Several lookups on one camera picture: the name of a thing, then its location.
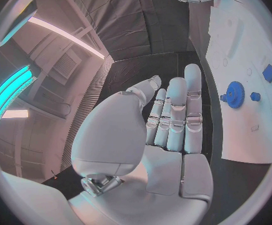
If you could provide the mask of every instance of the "blue gear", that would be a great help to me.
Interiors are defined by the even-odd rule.
[[[238,81],[233,81],[229,84],[226,91],[226,101],[233,109],[238,109],[242,106],[245,99],[245,90],[243,85]]]

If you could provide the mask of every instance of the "light fixture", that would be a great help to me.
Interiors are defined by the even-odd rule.
[[[63,31],[62,29],[59,29],[58,27],[49,24],[48,22],[42,21],[38,18],[35,17],[31,17],[29,20],[29,22],[33,23],[33,24],[37,24],[40,25],[46,29],[49,29],[53,32],[56,32],[57,34],[75,42],[76,44],[79,44],[80,46],[82,46],[83,48],[87,49],[88,51],[90,51],[91,53],[97,55],[98,57],[100,57],[101,59],[104,59],[104,55],[101,54],[100,52],[98,52],[97,50],[93,49],[92,47],[90,47],[89,45],[87,45],[86,43],[84,43],[83,41],[77,39],[75,36]]]
[[[4,115],[2,116],[2,119],[12,119],[12,118],[27,118],[28,117],[28,111],[27,110],[7,110],[5,111]]]
[[[29,65],[23,67],[0,86],[0,119],[11,103],[36,80],[29,70]]]

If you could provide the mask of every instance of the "blue knob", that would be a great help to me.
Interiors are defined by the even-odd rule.
[[[226,100],[228,105],[233,109],[238,109],[243,105],[245,90],[243,85],[238,81],[229,84],[226,91]]]
[[[259,102],[261,100],[261,95],[258,92],[253,92],[250,95],[250,98],[251,98],[252,101]]]
[[[220,100],[226,103],[226,94],[220,95]]]

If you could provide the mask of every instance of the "air vent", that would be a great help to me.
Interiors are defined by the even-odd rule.
[[[70,75],[81,63],[81,59],[75,54],[72,49],[69,49],[63,56],[55,63],[53,68],[66,79],[69,79]]]

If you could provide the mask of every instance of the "striped ridged panel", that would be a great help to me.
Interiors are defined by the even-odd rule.
[[[63,150],[62,160],[61,160],[61,167],[60,172],[64,169],[71,166],[71,147],[73,140],[76,136],[77,131],[79,130],[80,126],[82,125],[85,118],[88,114],[92,111],[93,107],[95,106],[100,92],[102,90],[102,86],[106,80],[106,77],[110,71],[112,64],[114,63],[113,58],[109,55],[99,70],[97,71],[96,75],[94,76],[93,80],[91,81],[76,113],[73,118],[71,127],[69,129],[65,147]]]

